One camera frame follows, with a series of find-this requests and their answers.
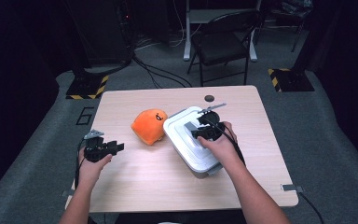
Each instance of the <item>small round object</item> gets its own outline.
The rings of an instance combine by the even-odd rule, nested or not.
[[[206,95],[206,96],[204,97],[204,99],[205,99],[206,102],[213,102],[213,101],[214,101],[214,96],[212,96],[212,95]]]

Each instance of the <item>wooden table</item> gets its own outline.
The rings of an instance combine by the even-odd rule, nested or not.
[[[207,103],[205,95],[215,100]],[[91,195],[91,212],[152,212],[240,208],[226,170],[196,178],[165,136],[153,146],[132,131],[139,113],[150,108],[168,116],[190,106],[215,109],[221,121],[230,121],[250,172],[279,206],[298,203],[295,192],[281,190],[292,184],[257,89],[253,86],[107,91],[103,94],[92,129],[105,142],[124,143],[103,169]]]

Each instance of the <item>gray carpet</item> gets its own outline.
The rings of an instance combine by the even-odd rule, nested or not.
[[[307,72],[315,91],[276,92],[269,78],[269,68],[290,68],[304,42],[291,53],[295,36],[263,30],[255,46],[258,61],[250,63],[248,85],[258,88],[268,118],[280,145],[289,173],[296,185],[322,214],[325,223],[358,223],[358,153],[337,126],[334,111],[318,78]],[[199,86],[198,67],[187,75],[184,43],[170,48],[156,44],[136,50],[145,63],[166,69]],[[230,63],[229,69],[241,63]],[[95,68],[93,71],[106,68]],[[210,68],[211,73],[221,67]],[[163,88],[181,88],[166,78],[155,77]],[[58,76],[60,93],[34,135],[0,181],[0,223],[57,223],[66,198],[62,192],[71,188],[76,146],[90,130],[100,100],[65,100],[73,80],[70,72]],[[207,83],[206,86],[240,85],[241,77]],[[154,89],[144,69],[136,63],[110,76],[106,91]],[[76,125],[84,107],[92,115],[89,125]],[[319,223],[305,200],[284,208],[293,223]],[[91,215],[103,223],[103,214]],[[106,223],[114,223],[117,214],[107,214]]]

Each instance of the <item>yellow and black hazard tape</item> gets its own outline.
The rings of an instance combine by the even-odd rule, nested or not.
[[[98,99],[103,94],[103,90],[104,90],[104,87],[106,86],[108,78],[109,78],[109,76],[105,76],[102,79],[101,85],[100,85],[100,87],[98,88],[98,90],[96,91],[95,94],[90,94],[90,95],[81,95],[81,94],[78,94],[78,95],[66,95],[66,99],[73,99],[73,100]]]
[[[283,68],[283,69],[271,69],[271,68],[270,68],[270,69],[268,70],[268,73],[269,73],[269,76],[271,77],[272,85],[274,86],[275,91],[282,91],[281,86],[279,85],[278,79],[277,79],[277,77],[276,77],[275,74],[274,74],[276,70],[280,70],[280,71],[290,71],[290,69],[287,69],[287,68]]]

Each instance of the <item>forearm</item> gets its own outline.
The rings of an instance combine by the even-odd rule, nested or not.
[[[90,188],[83,188],[79,185],[74,196],[69,202],[65,212],[62,215],[60,224],[64,223],[87,223],[90,211]]]
[[[290,223],[283,210],[240,160],[227,164],[225,168],[237,191],[247,223]]]

